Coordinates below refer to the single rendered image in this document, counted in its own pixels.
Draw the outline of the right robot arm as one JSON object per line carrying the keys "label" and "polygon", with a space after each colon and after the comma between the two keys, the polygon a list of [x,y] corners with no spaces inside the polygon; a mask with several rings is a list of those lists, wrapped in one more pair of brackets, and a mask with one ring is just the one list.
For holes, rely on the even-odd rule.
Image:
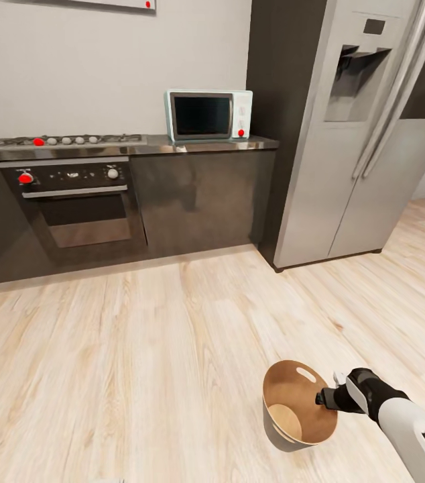
{"label": "right robot arm", "polygon": [[369,370],[334,370],[336,388],[323,388],[315,403],[367,414],[387,435],[415,483],[425,483],[425,410]]}

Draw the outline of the trash can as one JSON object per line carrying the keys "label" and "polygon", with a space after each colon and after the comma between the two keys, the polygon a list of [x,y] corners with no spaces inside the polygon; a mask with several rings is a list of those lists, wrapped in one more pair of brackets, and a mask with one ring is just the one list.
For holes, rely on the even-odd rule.
{"label": "trash can", "polygon": [[[299,373],[303,368],[316,379]],[[329,388],[310,366],[296,360],[272,364],[263,377],[263,425],[271,443],[281,451],[293,452],[318,445],[335,433],[339,414],[315,403],[316,394]]]}

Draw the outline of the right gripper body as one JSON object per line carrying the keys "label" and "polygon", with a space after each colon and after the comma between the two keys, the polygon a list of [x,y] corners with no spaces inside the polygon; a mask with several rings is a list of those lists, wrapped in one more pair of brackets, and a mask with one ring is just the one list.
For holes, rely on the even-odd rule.
{"label": "right gripper body", "polygon": [[346,413],[358,413],[358,414],[365,414],[363,409],[357,409],[351,407],[345,400],[343,395],[341,394],[341,388],[323,388],[322,394],[324,395],[324,403],[325,407],[330,410],[338,410],[344,411]]}

